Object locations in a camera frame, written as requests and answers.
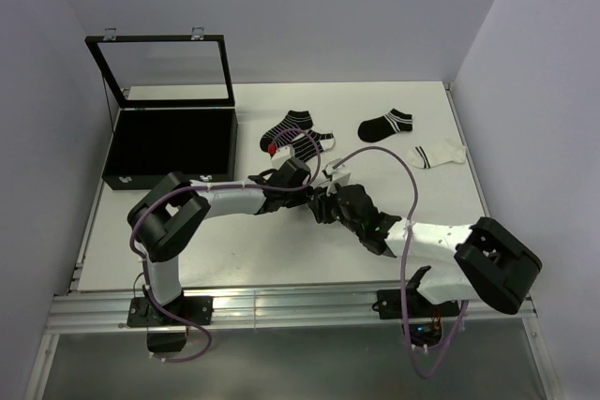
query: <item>open box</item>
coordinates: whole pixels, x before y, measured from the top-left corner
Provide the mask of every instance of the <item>open box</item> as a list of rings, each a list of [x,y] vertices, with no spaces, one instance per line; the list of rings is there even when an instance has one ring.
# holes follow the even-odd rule
[[[151,189],[180,170],[233,180],[237,117],[223,35],[87,37],[119,105],[102,178],[115,190]]]

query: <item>gray wall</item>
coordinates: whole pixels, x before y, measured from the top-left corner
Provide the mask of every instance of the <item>gray wall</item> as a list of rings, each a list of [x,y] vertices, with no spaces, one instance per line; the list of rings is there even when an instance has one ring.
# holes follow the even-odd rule
[[[110,133],[65,0],[0,0],[0,398],[21,398],[72,273]]]
[[[86,33],[224,33],[234,82],[456,77],[493,0],[68,0]]]
[[[534,299],[569,398],[598,398],[600,0],[496,0],[455,98],[491,212],[545,263]]]

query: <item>purple cable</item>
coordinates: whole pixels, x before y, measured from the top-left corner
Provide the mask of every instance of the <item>purple cable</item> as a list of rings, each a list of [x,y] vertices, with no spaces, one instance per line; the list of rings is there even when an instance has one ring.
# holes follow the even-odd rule
[[[298,186],[298,187],[274,187],[274,186],[263,186],[263,185],[245,185],[244,189],[262,189],[262,190],[265,190],[265,191],[277,191],[277,192],[296,192],[296,191],[301,191],[303,189],[306,189],[307,187],[309,187],[310,185],[312,185],[312,183],[316,180],[317,176],[319,175],[319,170],[321,169],[321,154],[320,154],[320,151],[319,151],[319,146],[317,145],[317,142],[305,130],[302,130],[300,128],[290,128],[290,129],[287,129],[287,130],[282,130],[279,133],[277,133],[277,135],[273,138],[273,141],[275,141],[281,135],[290,134],[290,133],[294,133],[295,135],[297,135],[298,133],[304,133],[307,136],[307,138],[310,141],[310,143],[317,150],[317,169],[312,174],[312,176],[310,177],[310,179],[304,185],[301,185],[301,186]],[[239,185],[239,184],[215,185],[215,186],[212,186],[211,189],[239,189],[240,187],[242,187],[242,186]],[[133,226],[133,229],[131,231],[131,236],[129,237],[129,248],[136,255],[138,255],[142,259],[143,279],[144,279],[145,284],[147,286],[150,285],[150,274],[148,272],[148,262],[146,260],[146,255],[144,255],[144,253],[142,251],[138,250],[136,248],[136,246],[135,246],[135,238],[137,237],[138,233],[140,232],[140,227],[142,226],[142,223],[160,205],[162,205],[166,201],[172,199],[173,197],[175,197],[175,196],[177,196],[179,194],[182,194],[184,192],[190,192],[190,191],[207,191],[207,190],[208,189],[207,189],[207,187],[205,185],[201,185],[201,186],[185,186],[185,187],[180,187],[179,189],[175,189],[174,191],[171,191],[169,194],[166,194],[166,195],[162,196],[160,199],[158,199],[152,205],[150,205],[150,207],[143,213],[143,215],[140,217],[140,219],[138,219],[138,221],[136,222],[136,224]],[[165,308],[163,308],[162,305],[157,301],[156,297],[154,296],[154,293],[152,292],[152,288],[151,287],[147,290],[147,292],[148,292],[148,297],[150,298],[150,301],[152,302],[152,305],[158,311],[160,311],[162,314],[164,314],[168,318],[176,320],[176,321],[178,321],[178,322],[180,322],[180,323],[182,323],[182,324],[184,324],[184,325],[186,325],[188,327],[193,327],[193,328],[196,328],[197,330],[200,330],[208,338],[208,341],[206,342],[206,345],[200,351],[194,353],[193,355],[184,357],[184,358],[166,358],[166,357],[162,357],[162,356],[157,355],[157,354],[153,354],[153,356],[155,358],[157,358],[157,359],[165,362],[165,363],[185,363],[187,361],[195,360],[196,358],[199,358],[204,353],[206,353],[206,351],[208,351],[208,349],[210,348],[211,344],[213,343],[213,336],[212,336],[212,334],[210,334],[210,332],[208,330],[206,330],[203,326],[201,326],[201,325],[199,325],[199,324],[197,324],[195,322],[192,322],[190,320],[180,318],[179,316],[176,316],[175,314],[173,314],[173,313],[167,311]]]
[[[460,313],[458,314],[457,320],[454,323],[454,325],[452,326],[450,333],[440,343],[431,347],[431,348],[440,348],[441,350],[440,350],[440,353],[438,354],[438,357],[435,360],[435,363],[431,366],[431,368],[427,372],[423,372],[421,370],[421,367],[419,367],[418,361],[416,360],[416,355],[412,351],[413,346],[412,346],[412,342],[411,342],[411,329],[409,327],[409,312],[408,312],[408,303],[407,303],[407,298],[406,298],[406,265],[407,265],[408,257],[409,257],[409,247],[411,246],[411,240],[413,239],[413,227],[411,226],[411,221],[413,219],[413,214],[414,214],[414,210],[416,209],[417,202],[419,201],[419,189],[416,185],[416,180],[414,180],[413,172],[408,167],[408,165],[404,162],[404,160],[402,158],[400,158],[398,155],[396,155],[394,152],[392,152],[391,150],[386,149],[384,147],[379,147],[377,145],[369,145],[368,147],[363,147],[362,149],[358,149],[357,151],[352,152],[345,158],[342,158],[334,166],[334,169],[337,168],[339,165],[345,163],[349,159],[351,159],[351,158],[357,156],[358,154],[361,154],[367,150],[380,150],[382,152],[389,154],[398,163],[400,163],[402,165],[404,170],[408,173],[409,178],[411,179],[412,191],[414,192],[414,200],[412,201],[411,209],[409,210],[408,214],[406,215],[406,221],[408,223],[408,228],[407,228],[408,233],[406,236],[406,241],[404,242],[404,248],[402,250],[402,260],[400,263],[400,300],[401,300],[401,305],[402,305],[402,327],[404,329],[404,344],[409,349],[409,357],[411,359],[412,368],[414,369],[414,372],[416,372],[416,374],[419,377],[421,377],[423,379],[428,379],[428,378],[431,378],[435,374],[438,367],[442,364],[443,359],[445,358],[445,355],[448,351],[448,348],[450,347],[450,343],[452,342],[452,340],[454,339],[454,336],[458,332],[458,326],[460,325],[460,323],[462,322],[462,320],[464,319],[464,317],[467,313],[467,306],[469,305],[469,302],[463,301],[461,303]]]

